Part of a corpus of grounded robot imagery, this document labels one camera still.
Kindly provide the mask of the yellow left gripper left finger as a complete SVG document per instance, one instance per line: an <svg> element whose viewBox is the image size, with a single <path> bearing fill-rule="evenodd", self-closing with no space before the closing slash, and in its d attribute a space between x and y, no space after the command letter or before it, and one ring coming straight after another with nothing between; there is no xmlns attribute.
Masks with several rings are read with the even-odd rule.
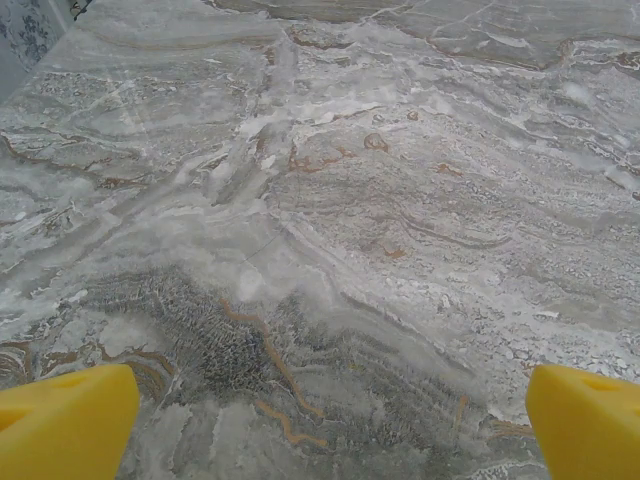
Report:
<svg viewBox="0 0 640 480"><path fill-rule="evenodd" d="M113 479L139 404L134 373L124 364L3 390L1 477Z"/></svg>

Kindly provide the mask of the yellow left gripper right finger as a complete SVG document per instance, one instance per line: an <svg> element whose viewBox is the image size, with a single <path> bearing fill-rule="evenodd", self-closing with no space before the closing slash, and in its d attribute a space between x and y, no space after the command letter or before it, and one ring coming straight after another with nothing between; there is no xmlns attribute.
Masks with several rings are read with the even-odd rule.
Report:
<svg viewBox="0 0 640 480"><path fill-rule="evenodd" d="M559 365L534 369L527 414L553 479L639 480L639 386Z"/></svg>

